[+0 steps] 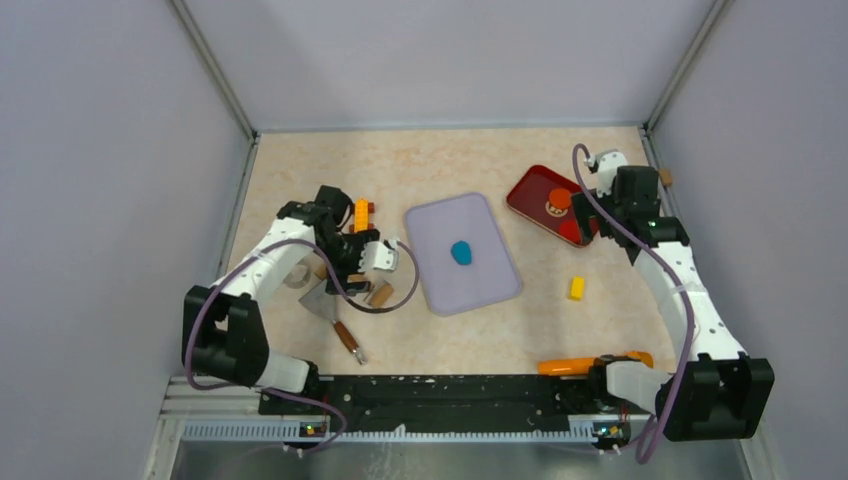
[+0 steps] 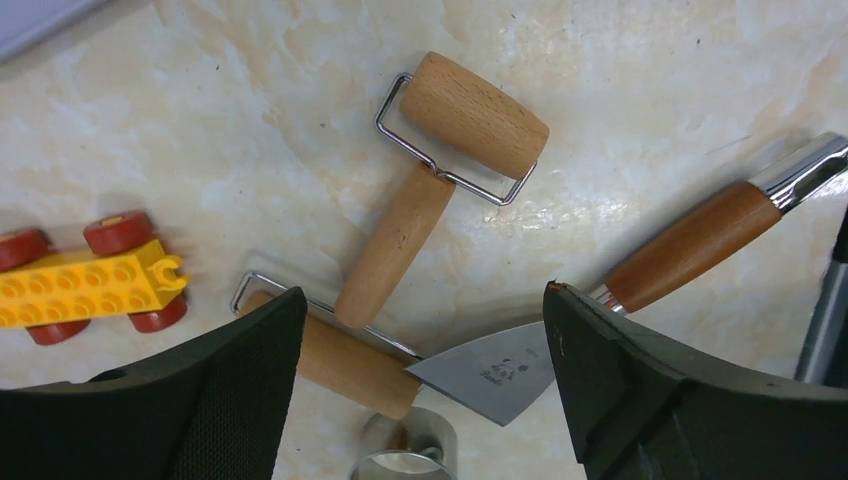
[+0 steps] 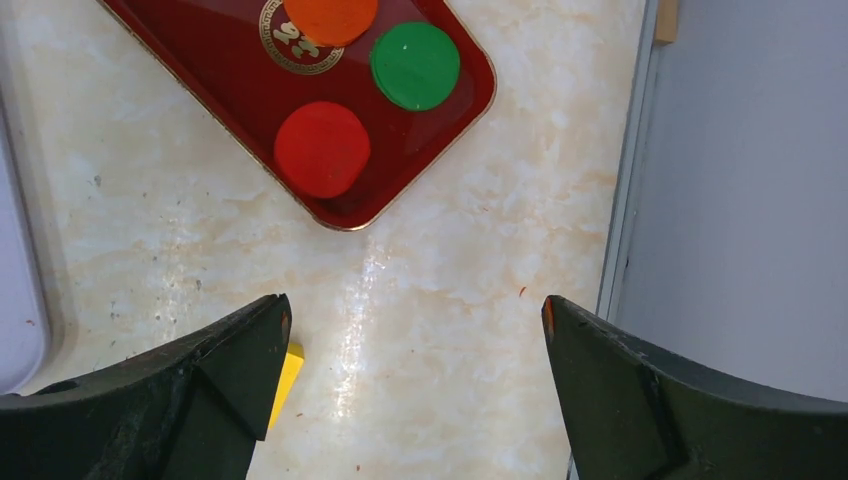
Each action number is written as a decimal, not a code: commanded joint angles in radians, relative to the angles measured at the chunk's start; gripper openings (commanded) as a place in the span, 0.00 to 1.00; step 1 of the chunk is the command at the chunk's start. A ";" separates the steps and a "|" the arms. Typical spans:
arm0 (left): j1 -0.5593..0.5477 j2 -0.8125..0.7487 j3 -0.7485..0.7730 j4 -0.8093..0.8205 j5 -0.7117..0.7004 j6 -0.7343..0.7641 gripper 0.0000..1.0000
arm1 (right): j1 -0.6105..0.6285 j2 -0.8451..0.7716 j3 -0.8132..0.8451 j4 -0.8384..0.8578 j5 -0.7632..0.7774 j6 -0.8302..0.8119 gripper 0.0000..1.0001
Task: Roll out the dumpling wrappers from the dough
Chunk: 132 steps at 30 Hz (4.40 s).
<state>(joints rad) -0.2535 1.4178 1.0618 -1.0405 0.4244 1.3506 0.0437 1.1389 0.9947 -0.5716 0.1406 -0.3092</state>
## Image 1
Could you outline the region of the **wooden rolling pin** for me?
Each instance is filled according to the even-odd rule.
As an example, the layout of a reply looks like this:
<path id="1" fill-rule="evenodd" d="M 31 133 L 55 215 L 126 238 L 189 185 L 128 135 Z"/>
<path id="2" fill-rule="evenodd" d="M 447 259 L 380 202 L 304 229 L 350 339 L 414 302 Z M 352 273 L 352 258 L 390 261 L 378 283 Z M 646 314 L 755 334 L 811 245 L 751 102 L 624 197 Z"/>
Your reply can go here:
<path id="1" fill-rule="evenodd" d="M 321 263 L 315 269 L 314 275 L 318 280 L 326 281 L 324 289 L 334 288 L 325 264 Z M 393 286 L 386 281 L 370 278 L 365 274 L 351 274 L 347 277 L 348 287 L 355 286 L 359 283 L 366 283 L 365 302 L 370 308 L 383 308 L 394 293 Z"/>

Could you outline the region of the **blue dough piece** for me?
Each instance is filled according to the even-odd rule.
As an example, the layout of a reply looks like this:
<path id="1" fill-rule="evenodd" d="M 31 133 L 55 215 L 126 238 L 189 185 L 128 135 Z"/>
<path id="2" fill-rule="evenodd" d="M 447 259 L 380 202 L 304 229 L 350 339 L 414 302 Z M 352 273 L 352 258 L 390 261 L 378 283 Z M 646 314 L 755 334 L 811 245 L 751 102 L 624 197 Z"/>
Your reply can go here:
<path id="1" fill-rule="evenodd" d="M 450 248 L 450 254 L 458 265 L 468 266 L 473 263 L 473 252 L 470 244 L 466 241 L 455 242 Z"/>

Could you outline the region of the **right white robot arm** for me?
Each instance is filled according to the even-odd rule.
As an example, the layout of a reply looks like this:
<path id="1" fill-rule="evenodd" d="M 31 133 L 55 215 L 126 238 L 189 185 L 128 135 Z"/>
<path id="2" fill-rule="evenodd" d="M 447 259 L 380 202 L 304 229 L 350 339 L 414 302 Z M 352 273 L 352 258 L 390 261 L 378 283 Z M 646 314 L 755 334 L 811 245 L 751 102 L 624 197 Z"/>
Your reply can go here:
<path id="1" fill-rule="evenodd" d="M 612 412 L 624 401 L 655 416 L 670 441 L 747 439 L 775 382 L 765 358 L 731 334 L 703 285 L 680 220 L 661 212 L 659 174 L 648 166 L 600 162 L 596 188 L 573 207 L 582 232 L 596 226 L 622 247 L 648 287 L 674 343 L 675 373 L 606 355 L 589 370 L 589 404 Z"/>

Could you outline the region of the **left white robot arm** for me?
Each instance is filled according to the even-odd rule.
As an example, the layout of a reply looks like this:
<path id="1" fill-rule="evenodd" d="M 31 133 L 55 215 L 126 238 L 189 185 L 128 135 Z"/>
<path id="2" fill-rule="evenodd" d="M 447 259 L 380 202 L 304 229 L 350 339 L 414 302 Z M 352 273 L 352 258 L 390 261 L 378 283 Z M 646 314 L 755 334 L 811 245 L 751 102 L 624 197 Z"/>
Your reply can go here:
<path id="1" fill-rule="evenodd" d="M 363 282 L 348 278 L 368 270 L 393 271 L 397 243 L 376 229 L 346 233 L 352 199 L 323 185 L 312 201 L 286 203 L 258 245 L 213 285 L 193 286 L 184 298 L 181 356 L 187 373 L 200 373 L 249 388 L 282 390 L 297 413 L 319 404 L 320 386 L 308 378 L 307 361 L 271 350 L 261 307 L 307 256 L 321 251 L 339 287 L 329 293 L 357 294 Z"/>

